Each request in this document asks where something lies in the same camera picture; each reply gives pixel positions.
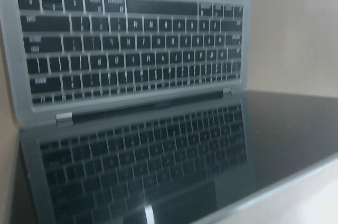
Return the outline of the grey laptop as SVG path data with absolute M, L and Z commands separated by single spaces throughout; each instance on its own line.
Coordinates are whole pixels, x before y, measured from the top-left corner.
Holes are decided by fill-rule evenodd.
M 337 100 L 245 89 L 252 0 L 1 0 L 38 223 L 213 223 L 337 161 Z

